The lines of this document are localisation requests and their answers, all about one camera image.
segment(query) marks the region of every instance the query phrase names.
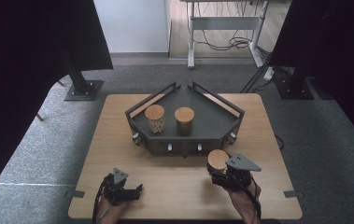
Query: metal leg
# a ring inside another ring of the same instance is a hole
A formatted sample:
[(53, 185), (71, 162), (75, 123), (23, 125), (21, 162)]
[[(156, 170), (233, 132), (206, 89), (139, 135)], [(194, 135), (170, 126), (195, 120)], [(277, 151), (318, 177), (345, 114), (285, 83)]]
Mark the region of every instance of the metal leg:
[(191, 38), (189, 40), (188, 68), (194, 69), (194, 2), (191, 2)]
[(94, 101), (104, 81), (86, 80), (79, 70), (72, 63), (65, 47), (60, 45), (61, 57), (65, 71), (72, 79), (73, 85), (66, 94), (65, 101)]
[(258, 28), (255, 30), (255, 34), (253, 36), (252, 42), (249, 44), (249, 49), (252, 53), (252, 57), (255, 60), (255, 63), (258, 67), (263, 66), (263, 62), (261, 59), (261, 53), (259, 52), (257, 45), (258, 45), (259, 36), (261, 35), (261, 30), (263, 28), (264, 19), (266, 17), (266, 12), (267, 12), (268, 6), (269, 6), (269, 2), (264, 1), (263, 8), (262, 8), (262, 14), (260, 16)]
[(36, 118), (39, 119), (40, 121), (43, 121), (42, 117), (40, 117), (39, 114), (36, 114)]

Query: pentagonal tray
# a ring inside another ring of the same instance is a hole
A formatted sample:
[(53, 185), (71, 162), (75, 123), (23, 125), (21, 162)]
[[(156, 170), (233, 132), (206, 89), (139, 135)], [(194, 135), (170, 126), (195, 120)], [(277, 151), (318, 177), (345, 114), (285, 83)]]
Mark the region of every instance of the pentagonal tray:
[[(154, 104), (161, 105), (165, 110), (165, 129), (161, 133), (150, 131), (145, 116), (145, 108)], [(192, 133), (189, 136), (180, 135), (177, 131), (175, 111), (182, 106), (194, 111)], [(225, 143), (232, 144), (244, 117), (244, 110), (195, 82), (187, 87), (177, 86), (174, 82), (133, 106), (125, 114), (136, 144), (145, 144), (154, 156), (188, 156), (207, 155), (213, 149), (222, 149)]]

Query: white table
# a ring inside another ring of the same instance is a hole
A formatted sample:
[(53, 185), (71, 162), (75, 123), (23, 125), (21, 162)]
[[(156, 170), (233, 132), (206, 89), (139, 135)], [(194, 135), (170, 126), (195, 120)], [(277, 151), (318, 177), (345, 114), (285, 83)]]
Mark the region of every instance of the white table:
[(195, 17), (194, 3), (198, 2), (235, 2), (232, 0), (180, 0), (181, 2), (191, 3), (190, 28), (191, 36), (189, 41), (188, 68), (194, 68), (194, 31), (195, 30), (254, 30), (252, 42), (249, 49), (258, 67), (263, 65), (261, 53), (257, 45), (263, 27), (269, 1), (264, 1), (261, 14), (255, 17)]

